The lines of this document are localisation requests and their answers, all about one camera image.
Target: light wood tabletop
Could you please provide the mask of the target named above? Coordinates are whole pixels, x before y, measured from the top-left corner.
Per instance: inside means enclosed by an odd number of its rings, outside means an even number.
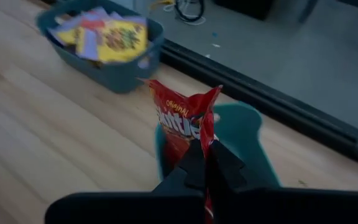
[[[0,0],[0,223],[42,223],[73,192],[159,183],[147,87],[117,95],[66,65],[34,24],[41,10]],[[185,95],[209,90],[166,65],[154,78]],[[284,186],[358,190],[358,163],[266,116],[260,140]]]

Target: teal bowl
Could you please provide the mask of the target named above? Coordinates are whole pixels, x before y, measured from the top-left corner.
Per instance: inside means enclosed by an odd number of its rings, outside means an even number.
[[[219,141],[271,187],[279,187],[280,181],[259,142],[259,130],[262,125],[260,113],[240,102],[216,105],[213,111],[220,117],[214,124]],[[155,150],[160,180],[170,172],[162,153],[164,145],[165,134],[161,125],[158,125],[155,130]]]

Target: cable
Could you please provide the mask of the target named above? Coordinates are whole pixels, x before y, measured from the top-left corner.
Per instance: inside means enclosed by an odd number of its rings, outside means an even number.
[[[189,25],[198,26],[205,23],[206,19],[203,17],[205,10],[204,0],[198,0],[200,3],[200,13],[198,15],[190,15],[186,13],[190,1],[191,0],[175,0],[174,4],[164,6],[163,10],[165,12],[172,12],[175,10],[180,20]]]

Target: black metal edge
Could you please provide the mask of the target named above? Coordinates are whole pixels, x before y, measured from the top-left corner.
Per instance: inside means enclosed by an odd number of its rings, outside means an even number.
[[[59,0],[39,0],[49,5]],[[358,129],[194,51],[165,40],[161,61],[358,162]]]

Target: blue basket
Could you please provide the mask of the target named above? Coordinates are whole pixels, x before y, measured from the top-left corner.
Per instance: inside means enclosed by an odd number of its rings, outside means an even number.
[[[116,93],[127,93],[143,84],[137,78],[150,78],[160,61],[160,50],[163,44],[163,28],[161,24],[151,19],[147,19],[148,40],[152,42],[147,50],[127,63],[105,64],[99,68],[92,66],[88,61],[77,57],[59,44],[48,32],[49,28],[58,26],[55,18],[67,13],[79,14],[89,11],[97,6],[103,7],[107,13],[117,12],[122,16],[138,16],[139,14],[126,9],[109,0],[72,0],[63,1],[53,5],[47,11],[41,13],[37,18],[37,26],[41,33],[50,41],[57,54],[70,66],[84,73],[94,81],[104,85]],[[139,63],[145,57],[149,58],[149,65],[141,68]]]
[[[258,173],[270,187],[279,187],[280,181],[259,142],[262,125],[259,112],[245,103],[217,105],[213,111],[220,116],[220,120],[214,124],[219,141],[249,169]],[[163,174],[169,173],[162,153],[164,145],[165,135],[161,125],[158,125],[155,130],[155,150],[160,180],[165,178]]]

